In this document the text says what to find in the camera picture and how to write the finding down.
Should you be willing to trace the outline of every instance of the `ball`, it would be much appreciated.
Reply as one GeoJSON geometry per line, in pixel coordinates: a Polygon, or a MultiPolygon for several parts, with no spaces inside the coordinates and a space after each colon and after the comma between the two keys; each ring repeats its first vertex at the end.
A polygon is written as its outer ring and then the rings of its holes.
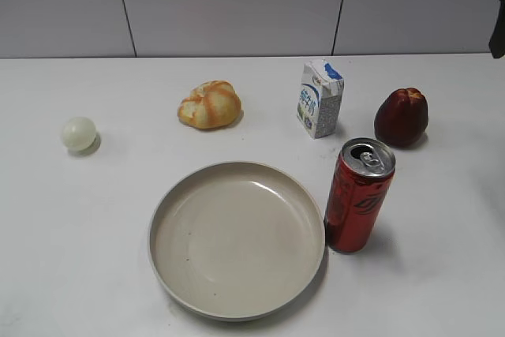
{"type": "Polygon", "coordinates": [[[71,152],[89,148],[96,138],[95,124],[89,118],[71,118],[63,126],[61,139],[71,152]]]}

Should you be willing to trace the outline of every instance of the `can lid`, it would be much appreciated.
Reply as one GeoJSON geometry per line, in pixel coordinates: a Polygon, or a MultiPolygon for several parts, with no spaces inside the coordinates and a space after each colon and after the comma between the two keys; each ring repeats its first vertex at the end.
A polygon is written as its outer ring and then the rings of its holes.
{"type": "Polygon", "coordinates": [[[354,138],[342,147],[344,163],[355,173],[370,178],[382,178],[395,170],[393,151],[372,138],[354,138]]]}

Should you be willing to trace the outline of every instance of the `bread roll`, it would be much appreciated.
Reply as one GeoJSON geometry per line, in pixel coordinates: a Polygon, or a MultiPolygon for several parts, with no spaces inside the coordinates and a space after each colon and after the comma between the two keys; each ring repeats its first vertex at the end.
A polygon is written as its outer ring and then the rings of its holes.
{"type": "Polygon", "coordinates": [[[182,100],[179,119],[198,129],[231,124],[240,114],[242,104],[233,86],[226,81],[205,82],[182,100]]]}

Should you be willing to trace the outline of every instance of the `plate rim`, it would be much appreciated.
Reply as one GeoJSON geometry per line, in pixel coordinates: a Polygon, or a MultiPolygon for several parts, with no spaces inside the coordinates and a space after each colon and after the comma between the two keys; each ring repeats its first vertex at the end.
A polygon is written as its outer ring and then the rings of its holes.
{"type": "Polygon", "coordinates": [[[155,207],[155,211],[154,211],[154,213],[151,216],[151,220],[149,221],[149,232],[148,232],[148,255],[149,255],[149,263],[151,264],[152,271],[155,273],[155,277],[158,279],[159,284],[161,284],[162,288],[173,299],[175,299],[179,304],[183,305],[184,307],[186,307],[187,309],[193,311],[194,313],[197,313],[197,314],[199,314],[201,316],[209,317],[209,318],[214,319],[214,320],[222,320],[222,321],[247,321],[247,320],[255,320],[255,319],[259,319],[261,317],[270,315],[270,314],[272,314],[274,312],[277,312],[278,310],[280,310],[280,309],[284,308],[285,306],[289,305],[292,301],[294,301],[296,298],[298,298],[298,296],[300,296],[300,294],[310,285],[310,283],[312,283],[312,281],[316,277],[316,274],[319,271],[320,266],[321,266],[321,264],[323,262],[325,248],[326,248],[326,240],[325,240],[325,229],[324,229],[323,218],[322,218],[322,215],[321,215],[320,208],[317,205],[316,200],[312,197],[311,193],[297,179],[293,178],[291,175],[289,175],[285,171],[280,170],[277,167],[273,167],[273,166],[267,165],[266,163],[258,163],[258,162],[254,162],[254,161],[222,161],[222,162],[219,162],[219,163],[212,163],[210,165],[201,167],[200,169],[197,169],[197,170],[191,172],[190,174],[186,175],[185,177],[183,177],[182,179],[180,179],[179,181],[177,181],[162,196],[161,200],[158,202],[158,204],[155,207]],[[155,222],[156,216],[158,215],[159,212],[161,212],[161,208],[160,207],[161,207],[162,203],[165,201],[166,197],[168,197],[168,195],[177,186],[179,186],[183,181],[185,181],[186,179],[192,177],[193,175],[195,175],[195,174],[197,174],[197,173],[199,173],[199,172],[201,172],[203,170],[210,169],[212,167],[217,167],[217,166],[222,166],[222,165],[227,165],[227,164],[233,164],[233,163],[252,164],[252,165],[266,167],[267,169],[277,171],[278,173],[286,176],[291,181],[293,181],[302,191],[305,192],[305,195],[307,195],[307,197],[309,197],[310,201],[312,202],[312,205],[314,206],[314,210],[317,212],[317,216],[318,216],[317,219],[319,221],[318,225],[320,227],[320,231],[321,231],[321,235],[322,235],[322,238],[321,238],[320,243],[319,243],[319,257],[318,257],[317,263],[314,265],[313,273],[310,275],[310,277],[309,277],[310,279],[307,281],[307,283],[304,286],[302,286],[301,289],[290,300],[288,300],[288,301],[282,303],[281,305],[279,305],[279,306],[277,306],[277,307],[275,307],[273,309],[270,309],[268,311],[265,311],[265,312],[262,312],[262,313],[255,313],[255,314],[252,314],[252,315],[249,315],[249,316],[226,316],[226,315],[221,314],[221,313],[210,313],[210,312],[204,311],[204,310],[200,309],[199,307],[197,307],[195,305],[192,305],[192,304],[188,303],[186,300],[180,298],[178,295],[176,295],[172,291],[172,289],[165,283],[165,281],[163,280],[163,278],[159,274],[158,269],[156,268],[156,265],[155,265],[155,262],[154,262],[154,259],[153,259],[153,252],[152,252],[152,249],[151,249],[151,240],[152,240],[152,236],[153,236],[153,224],[155,222]]]}

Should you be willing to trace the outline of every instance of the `dark object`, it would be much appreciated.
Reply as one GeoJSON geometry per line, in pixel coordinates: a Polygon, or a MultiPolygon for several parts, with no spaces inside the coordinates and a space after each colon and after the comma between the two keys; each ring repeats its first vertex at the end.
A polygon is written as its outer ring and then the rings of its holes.
{"type": "Polygon", "coordinates": [[[499,0],[498,19],[489,40],[489,49],[493,58],[502,58],[505,55],[505,0],[499,0]]]}
{"type": "Polygon", "coordinates": [[[422,136],[428,126],[428,102],[416,88],[392,92],[376,114],[378,140],[391,146],[407,147],[422,136]]]}
{"type": "Polygon", "coordinates": [[[326,243],[340,253],[362,249],[395,173],[396,158],[371,138],[347,141],[337,158],[324,226],[326,243]]]}

